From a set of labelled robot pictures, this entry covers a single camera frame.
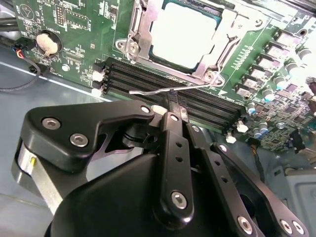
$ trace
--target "black metal bracket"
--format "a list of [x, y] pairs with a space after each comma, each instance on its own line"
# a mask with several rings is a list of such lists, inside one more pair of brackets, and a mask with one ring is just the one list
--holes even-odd
[[[189, 123], [185, 103], [179, 105], [176, 92], [167, 95], [167, 102], [169, 112], [164, 115], [140, 101], [33, 109], [26, 114], [19, 145], [23, 149], [18, 149], [15, 162], [33, 179], [55, 213], [74, 191], [97, 183], [85, 179], [85, 169], [92, 159], [102, 153], [141, 147], [144, 154], [138, 161], [145, 157], [156, 160], [158, 156], [150, 203], [156, 220], [164, 228], [185, 231], [195, 219], [191, 177], [194, 163], [214, 186], [214, 198], [221, 204], [232, 236], [309, 236], [303, 223], [225, 144], [213, 144], [210, 148], [202, 131]], [[231, 171], [247, 184], [247, 197], [256, 207], [255, 214], [249, 211]]]

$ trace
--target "silver screw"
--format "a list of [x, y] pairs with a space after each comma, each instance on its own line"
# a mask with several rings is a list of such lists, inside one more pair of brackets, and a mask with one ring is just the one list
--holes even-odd
[[129, 45], [129, 48], [132, 53], [136, 53], [138, 50], [138, 44], [136, 42], [133, 42]]
[[119, 42], [118, 43], [118, 48], [123, 48], [124, 47], [124, 44], [122, 42]]
[[280, 223], [281, 223], [283, 229], [284, 229], [287, 233], [289, 233], [290, 235], [293, 233], [292, 228], [290, 227], [290, 225], [289, 225], [286, 221], [280, 220]]
[[223, 145], [219, 145], [219, 148], [220, 148], [223, 152], [226, 152], [226, 151], [227, 151], [226, 147], [223, 146]]
[[295, 226], [297, 232], [300, 233], [301, 235], [303, 235], [304, 234], [304, 230], [301, 227], [301, 225], [298, 224], [296, 221], [292, 221], [292, 222], [293, 222], [293, 225]]
[[80, 133], [75, 133], [70, 137], [70, 142], [76, 147], [85, 147], [88, 145], [88, 138]]
[[242, 228], [243, 231], [245, 231], [246, 234], [251, 235], [252, 234], [252, 226], [250, 222], [244, 218], [243, 216], [239, 216], [237, 218], [239, 226]]
[[197, 126], [193, 125], [192, 128], [195, 132], [199, 132], [199, 128]]
[[45, 118], [41, 123], [44, 128], [49, 130], [56, 130], [60, 128], [60, 122], [55, 118]]
[[257, 19], [256, 20], [256, 27], [259, 27], [259, 26], [261, 26], [263, 24], [263, 21], [261, 20], [261, 19]]
[[207, 71], [205, 73], [204, 78], [205, 78], [206, 81], [211, 81], [214, 78], [213, 71], [211, 71], [211, 70]]
[[179, 192], [173, 192], [171, 194], [171, 200], [172, 200], [173, 204], [175, 204], [176, 207], [178, 207], [179, 209], [184, 209], [187, 207], [186, 198], [183, 196], [183, 194], [181, 194]]
[[284, 123], [284, 122], [278, 122], [278, 123], [276, 124], [276, 127], [277, 127], [278, 129], [284, 129], [284, 128], [285, 128], [285, 123]]
[[150, 109], [148, 109], [146, 106], [142, 106], [141, 109], [145, 113], [149, 113], [150, 112]]
[[179, 121], [179, 119], [178, 119], [175, 115], [171, 115], [170, 117], [171, 117], [172, 120], [174, 120], [174, 121]]

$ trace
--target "green circuit board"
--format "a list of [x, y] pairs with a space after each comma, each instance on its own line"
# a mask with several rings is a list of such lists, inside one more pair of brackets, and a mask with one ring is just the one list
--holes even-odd
[[[63, 42], [63, 50], [51, 59], [43, 57], [37, 48], [27, 55], [39, 63], [50, 65], [52, 74], [91, 87], [92, 65], [96, 59], [103, 61], [113, 57], [129, 62], [116, 49], [115, 42], [118, 39], [125, 39], [128, 35], [134, 0], [13, 0], [13, 2], [23, 36], [34, 39], [39, 31], [47, 29], [57, 34]], [[291, 92], [287, 90], [276, 92], [276, 99], [270, 103], [264, 102], [262, 89], [275, 90], [276, 86], [272, 80], [266, 80], [247, 99], [238, 95], [235, 88], [279, 29], [294, 35], [301, 29], [306, 29], [308, 33], [300, 37], [300, 43], [297, 45], [301, 47], [315, 29], [315, 22], [316, 19], [297, 10], [290, 11], [288, 17], [281, 22], [269, 19], [263, 29], [248, 32], [232, 54], [221, 73], [225, 79], [224, 86], [203, 89], [207, 93], [237, 104], [256, 103], [258, 112], [251, 118], [249, 131], [245, 134], [236, 134], [236, 138], [246, 140], [253, 137], [253, 129], [258, 123], [265, 121], [268, 123], [269, 133], [261, 138], [262, 146], [272, 151], [282, 150], [288, 134], [297, 127], [306, 126], [313, 118], [306, 101], [301, 97], [305, 91], [303, 86], [298, 85]], [[68, 66], [68, 70], [63, 69], [64, 65]], [[168, 75], [162, 72], [149, 68], [147, 70], [168, 78]], [[284, 67], [274, 72], [276, 75], [287, 76], [286, 73]], [[277, 123], [281, 121], [285, 123], [283, 129], [277, 128]]]

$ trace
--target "white connector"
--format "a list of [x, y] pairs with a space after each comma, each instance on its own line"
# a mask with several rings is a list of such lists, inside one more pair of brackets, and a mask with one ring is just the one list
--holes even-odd
[[237, 124], [237, 131], [238, 132], [242, 132], [242, 133], [245, 133], [246, 131], [248, 131], [248, 127], [243, 124], [243, 122], [241, 120], [238, 121], [238, 124]]
[[226, 135], [226, 142], [230, 144], [234, 144], [237, 141], [235, 137], [233, 137], [231, 132], [228, 132]]
[[96, 81], [103, 81], [103, 77], [104, 77], [105, 73], [99, 73], [98, 71], [94, 71], [92, 74], [92, 80], [96, 80]]

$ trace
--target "motherboard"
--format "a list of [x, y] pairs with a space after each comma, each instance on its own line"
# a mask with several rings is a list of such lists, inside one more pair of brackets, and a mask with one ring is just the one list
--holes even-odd
[[22, 35], [38, 45], [26, 56], [64, 79], [93, 88], [106, 73], [94, 65], [114, 58], [183, 87], [200, 86], [194, 90], [205, 97], [247, 111], [225, 131], [208, 128], [228, 141], [260, 139], [271, 151], [286, 149], [289, 134], [314, 118], [306, 78], [316, 18], [286, 1], [13, 2]]

